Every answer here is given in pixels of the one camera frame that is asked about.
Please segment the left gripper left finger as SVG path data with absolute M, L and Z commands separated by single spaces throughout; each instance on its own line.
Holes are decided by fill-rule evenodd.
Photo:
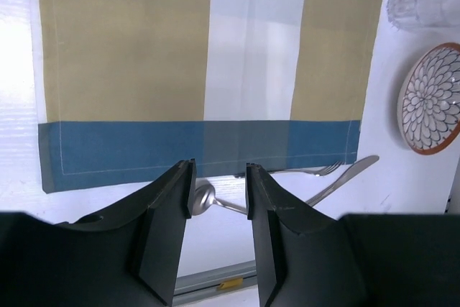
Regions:
M 3 306 L 171 306 L 196 164 L 73 223 L 1 214 Z

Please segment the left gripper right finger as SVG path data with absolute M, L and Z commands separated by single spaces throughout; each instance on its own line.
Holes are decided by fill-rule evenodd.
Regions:
M 261 306 L 457 306 L 459 217 L 347 214 L 332 219 L 246 171 Z

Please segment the silver spoon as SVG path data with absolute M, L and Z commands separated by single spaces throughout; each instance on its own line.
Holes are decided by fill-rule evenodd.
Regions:
M 212 206 L 220 206 L 221 208 L 228 209 L 239 214 L 247 215 L 247 210 L 236 204 L 223 201 L 216 197 L 216 190 L 213 185 L 207 183 L 195 189 L 193 202 L 193 215 L 198 216 L 206 212 Z

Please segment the silver fork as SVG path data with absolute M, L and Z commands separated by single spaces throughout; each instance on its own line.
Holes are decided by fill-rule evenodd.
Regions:
M 325 167 L 322 167 L 321 169 L 310 169 L 310 168 L 291 168 L 291 169 L 285 169 L 285 170 L 269 170 L 269 174 L 276 174 L 276 173 L 305 173 L 308 175 L 313 175 L 316 177 L 323 177 L 328 174 L 331 174 L 338 168 L 342 166 L 343 162 L 342 161 L 337 161 L 333 163 L 332 165 L 328 165 Z

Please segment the silver table knife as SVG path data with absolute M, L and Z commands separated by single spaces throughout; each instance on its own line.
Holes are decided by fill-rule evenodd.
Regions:
M 311 207 L 320 203 L 323 199 L 325 199 L 327 196 L 330 196 L 334 191 L 342 187 L 352 178 L 360 174 L 362 171 L 366 170 L 371 165 L 375 164 L 379 159 L 380 157 L 378 155 L 370 155 L 368 157 L 360 159 L 359 161 L 356 161 L 347 170 L 345 170 L 337 180 L 335 180 L 323 191 L 314 195 L 314 197 L 308 199 L 306 203 Z

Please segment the blue beige checked placemat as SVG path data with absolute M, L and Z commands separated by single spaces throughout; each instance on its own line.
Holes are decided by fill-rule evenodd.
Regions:
M 357 158 L 382 0 L 37 0 L 46 193 Z

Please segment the floral patterned ceramic plate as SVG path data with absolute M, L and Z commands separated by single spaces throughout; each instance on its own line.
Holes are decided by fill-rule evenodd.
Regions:
M 410 69 L 397 100 L 397 124 L 419 155 L 446 149 L 459 135 L 459 44 L 426 52 Z

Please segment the clear drinking glass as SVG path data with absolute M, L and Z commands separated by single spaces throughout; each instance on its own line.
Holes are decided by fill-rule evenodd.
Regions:
M 390 24 L 405 31 L 459 26 L 459 0 L 387 0 Z

